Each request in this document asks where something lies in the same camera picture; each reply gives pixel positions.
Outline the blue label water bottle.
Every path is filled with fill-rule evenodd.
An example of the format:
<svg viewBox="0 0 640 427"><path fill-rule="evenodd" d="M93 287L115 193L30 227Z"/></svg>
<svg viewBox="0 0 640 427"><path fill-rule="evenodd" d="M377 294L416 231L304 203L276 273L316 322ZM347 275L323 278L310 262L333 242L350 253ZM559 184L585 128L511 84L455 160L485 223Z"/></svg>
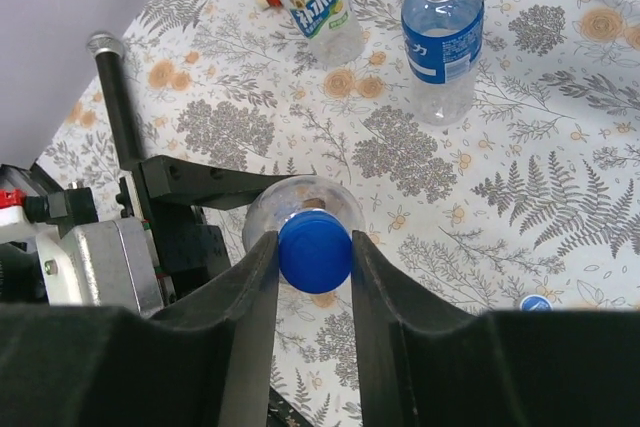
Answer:
<svg viewBox="0 0 640 427"><path fill-rule="evenodd" d="M417 119L446 126L471 109L484 16L485 0L403 1L401 25Z"/></svg>

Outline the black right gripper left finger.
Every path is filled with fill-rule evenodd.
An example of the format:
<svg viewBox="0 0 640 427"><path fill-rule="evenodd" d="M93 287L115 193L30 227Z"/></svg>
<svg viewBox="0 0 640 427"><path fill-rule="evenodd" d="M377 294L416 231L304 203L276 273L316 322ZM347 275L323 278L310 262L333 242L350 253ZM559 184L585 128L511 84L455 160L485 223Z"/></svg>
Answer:
<svg viewBox="0 0 640 427"><path fill-rule="evenodd" d="M262 426L278 296L264 234L207 284L145 319L121 307L1 309L5 426Z"/></svg>

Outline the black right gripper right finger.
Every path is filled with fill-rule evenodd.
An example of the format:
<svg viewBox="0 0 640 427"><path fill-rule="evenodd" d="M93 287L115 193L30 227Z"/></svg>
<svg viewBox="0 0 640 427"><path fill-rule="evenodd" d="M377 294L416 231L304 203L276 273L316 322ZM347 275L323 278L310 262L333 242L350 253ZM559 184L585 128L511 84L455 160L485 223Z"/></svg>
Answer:
<svg viewBox="0 0 640 427"><path fill-rule="evenodd" d="M367 426L635 426L639 316L465 312L353 235L351 277Z"/></svg>

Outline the plain blue bottle cap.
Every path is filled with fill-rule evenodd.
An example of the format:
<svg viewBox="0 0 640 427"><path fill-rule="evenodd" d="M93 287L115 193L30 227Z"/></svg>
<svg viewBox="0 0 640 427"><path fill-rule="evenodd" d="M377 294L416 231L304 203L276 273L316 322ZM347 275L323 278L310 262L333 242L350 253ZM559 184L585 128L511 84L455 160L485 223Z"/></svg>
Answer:
<svg viewBox="0 0 640 427"><path fill-rule="evenodd" d="M278 233L280 272L294 288L323 294L352 270L352 241L337 218L323 210L299 212Z"/></svg>

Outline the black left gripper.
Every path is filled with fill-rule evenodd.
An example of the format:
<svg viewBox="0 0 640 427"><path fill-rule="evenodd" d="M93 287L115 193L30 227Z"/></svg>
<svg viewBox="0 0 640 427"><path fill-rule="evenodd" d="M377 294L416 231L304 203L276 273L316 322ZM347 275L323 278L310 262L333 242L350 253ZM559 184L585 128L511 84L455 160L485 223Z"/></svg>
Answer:
<svg viewBox="0 0 640 427"><path fill-rule="evenodd" d="M230 267L220 229L207 224L205 207L230 210L251 204L271 185L291 175L266 175L197 164L158 155L143 160L129 197L133 214L148 221L161 279L172 282L175 302Z"/></svg>

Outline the Pepsi label clear bottle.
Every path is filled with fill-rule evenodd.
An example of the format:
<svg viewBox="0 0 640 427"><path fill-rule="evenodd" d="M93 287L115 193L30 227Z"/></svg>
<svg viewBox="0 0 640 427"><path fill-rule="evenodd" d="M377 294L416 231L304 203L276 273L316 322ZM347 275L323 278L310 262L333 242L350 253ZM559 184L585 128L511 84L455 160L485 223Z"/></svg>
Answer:
<svg viewBox="0 0 640 427"><path fill-rule="evenodd" d="M318 211L337 219L351 234L365 227L355 196L340 183L317 175L293 176L268 187L248 207L242 242L248 252L267 231L279 231L301 212Z"/></svg>

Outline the blue white cap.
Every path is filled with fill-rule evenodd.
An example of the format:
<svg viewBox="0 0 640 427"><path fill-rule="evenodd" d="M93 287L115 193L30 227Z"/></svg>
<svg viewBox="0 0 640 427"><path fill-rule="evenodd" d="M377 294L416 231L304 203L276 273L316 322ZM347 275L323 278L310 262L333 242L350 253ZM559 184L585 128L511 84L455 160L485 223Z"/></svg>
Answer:
<svg viewBox="0 0 640 427"><path fill-rule="evenodd" d="M517 303L517 307L521 311L552 311L552 303L543 295L528 294L523 296Z"/></svg>

